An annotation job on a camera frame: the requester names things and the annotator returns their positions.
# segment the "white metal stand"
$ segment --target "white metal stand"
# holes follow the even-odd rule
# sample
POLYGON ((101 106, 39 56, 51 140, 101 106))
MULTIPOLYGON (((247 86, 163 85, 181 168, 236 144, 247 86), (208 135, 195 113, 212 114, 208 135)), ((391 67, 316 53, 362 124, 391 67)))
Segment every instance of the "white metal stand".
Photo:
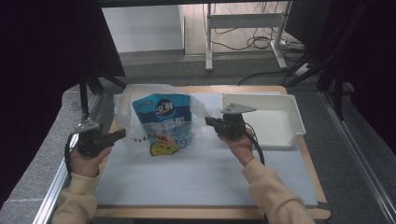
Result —
POLYGON ((291 2, 288 2, 282 13, 271 14, 237 14, 211 15, 211 4, 207 4, 206 12, 206 71, 213 70, 212 29, 278 27, 275 40, 271 41, 271 48, 276 56, 280 69, 286 70, 285 60, 279 50, 279 41, 285 28, 291 2))

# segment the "sleeve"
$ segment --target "sleeve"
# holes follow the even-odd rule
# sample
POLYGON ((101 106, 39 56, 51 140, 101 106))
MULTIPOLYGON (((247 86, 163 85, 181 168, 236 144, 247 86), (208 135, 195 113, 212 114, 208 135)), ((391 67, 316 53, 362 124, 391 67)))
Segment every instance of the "sleeve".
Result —
POLYGON ((268 216, 270 223, 315 223, 303 200, 283 184, 274 170, 254 159, 242 174, 249 183, 250 196, 268 216))
POLYGON ((59 194, 58 208, 52 216, 52 224, 83 224, 92 219, 97 201, 94 197, 99 177, 72 174, 70 186, 59 194))

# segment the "wooden floor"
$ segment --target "wooden floor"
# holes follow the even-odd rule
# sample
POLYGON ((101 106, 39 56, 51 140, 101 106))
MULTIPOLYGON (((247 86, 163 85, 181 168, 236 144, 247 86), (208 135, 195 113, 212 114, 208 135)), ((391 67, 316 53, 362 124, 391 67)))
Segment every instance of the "wooden floor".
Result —
MULTIPOLYGON (((286 2, 269 2, 269 3, 228 3, 228 4, 212 4, 212 15, 223 14, 257 14, 257 13, 281 13, 285 8, 286 2)), ((185 54, 203 54, 206 46, 206 12, 207 5, 185 5, 183 6, 183 14, 185 18, 185 54)), ((255 45, 259 48, 247 48, 248 41, 251 44, 253 36, 265 36, 271 39, 276 36, 275 31, 271 28, 243 28, 230 31, 230 29, 212 30, 213 52, 239 52, 239 51, 260 51, 271 50, 268 41, 257 40, 255 45)), ((292 36, 283 34, 282 38, 295 40, 292 36)))

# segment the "hand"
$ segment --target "hand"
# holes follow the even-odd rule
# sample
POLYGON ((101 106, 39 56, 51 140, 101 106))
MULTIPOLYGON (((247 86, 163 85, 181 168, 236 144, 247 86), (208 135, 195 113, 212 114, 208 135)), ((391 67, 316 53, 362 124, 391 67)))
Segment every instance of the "hand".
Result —
POLYGON ((105 148, 99 156, 95 158, 84 157, 75 148, 70 152, 70 166, 76 175, 95 177, 99 170, 99 164, 110 154, 111 147, 105 148))
MULTIPOLYGON (((253 131, 247 128, 247 132, 253 136, 253 131)), ((243 166, 248 165, 253 159, 253 153, 251 149, 253 148, 253 143, 244 135, 238 139, 230 140, 221 134, 218 134, 219 139, 227 143, 230 147, 231 152, 235 157, 241 162, 243 166)))

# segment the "white wall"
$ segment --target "white wall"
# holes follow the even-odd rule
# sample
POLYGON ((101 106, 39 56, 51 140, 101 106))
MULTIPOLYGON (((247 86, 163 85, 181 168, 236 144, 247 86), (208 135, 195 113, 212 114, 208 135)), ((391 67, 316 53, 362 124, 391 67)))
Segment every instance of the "white wall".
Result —
POLYGON ((180 6, 103 8, 117 51, 183 49, 180 6))

